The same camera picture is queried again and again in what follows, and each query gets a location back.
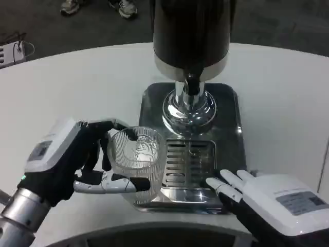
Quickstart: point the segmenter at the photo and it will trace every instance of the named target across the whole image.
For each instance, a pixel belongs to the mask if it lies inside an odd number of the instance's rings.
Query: drip tray
[[[212,141],[167,140],[167,161],[162,186],[201,189],[200,183],[214,174],[215,144]]]
[[[225,84],[206,83],[217,104],[213,126],[206,133],[181,136],[166,127],[162,116],[163,101],[174,88],[174,83],[155,83],[143,95],[139,125],[158,131],[168,149],[161,192],[135,207],[147,212],[226,213],[217,195],[201,182],[221,169],[246,169],[236,93]]]

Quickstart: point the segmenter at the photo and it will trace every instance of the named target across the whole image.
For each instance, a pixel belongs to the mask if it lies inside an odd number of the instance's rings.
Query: drain grate
[[[211,141],[167,139],[167,160],[163,187],[200,188],[213,175],[215,144]]]

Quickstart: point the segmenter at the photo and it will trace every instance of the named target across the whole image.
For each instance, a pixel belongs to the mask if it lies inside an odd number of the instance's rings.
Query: white table
[[[212,82],[232,86],[239,96],[249,169],[292,173],[317,189],[329,136],[328,78],[329,58],[231,44],[228,64]],[[82,50],[1,69],[0,188],[15,191],[25,160],[57,118],[116,117],[137,125],[143,91],[168,81],[155,67],[150,43]],[[120,195],[76,193],[51,210],[33,246],[143,222],[248,233],[234,216],[146,214]]]

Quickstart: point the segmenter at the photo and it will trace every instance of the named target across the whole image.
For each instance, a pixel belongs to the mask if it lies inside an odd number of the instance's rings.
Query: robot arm
[[[262,246],[329,246],[329,205],[304,183],[283,174],[220,174],[227,183],[217,178],[206,183]]]
[[[150,189],[146,178],[109,173],[108,131],[127,125],[116,119],[95,122],[67,119],[55,124],[30,154],[18,190],[0,217],[0,247],[27,247],[52,207],[68,200],[74,190],[83,193],[124,193]],[[138,137],[129,129],[131,140]],[[94,171],[102,148],[104,172]]]

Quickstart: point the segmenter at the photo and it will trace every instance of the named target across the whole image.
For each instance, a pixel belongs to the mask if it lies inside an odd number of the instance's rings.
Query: person's foot
[[[66,0],[61,5],[61,14],[62,15],[72,15],[78,12],[80,4],[78,0]]]
[[[108,0],[108,5],[111,8],[116,9],[121,17],[129,19],[137,15],[137,8],[134,3],[130,0],[121,0],[119,2],[113,3],[113,0]]]

